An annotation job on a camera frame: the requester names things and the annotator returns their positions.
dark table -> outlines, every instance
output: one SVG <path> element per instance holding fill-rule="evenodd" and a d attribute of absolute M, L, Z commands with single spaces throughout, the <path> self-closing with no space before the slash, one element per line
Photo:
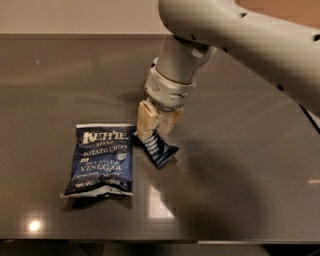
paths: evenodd
<path fill-rule="evenodd" d="M 217 51 L 156 169 L 130 199 L 60 199 L 75 126 L 136 121 L 162 40 L 0 40 L 0 238 L 320 241 L 320 137 L 299 106 Z M 41 223 L 38 232 L 29 225 Z"/>

blue chip bag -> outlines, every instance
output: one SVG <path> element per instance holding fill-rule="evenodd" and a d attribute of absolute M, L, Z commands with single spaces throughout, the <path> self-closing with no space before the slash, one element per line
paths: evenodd
<path fill-rule="evenodd" d="M 61 198 L 132 196 L 133 124 L 77 125 L 71 181 Z"/>

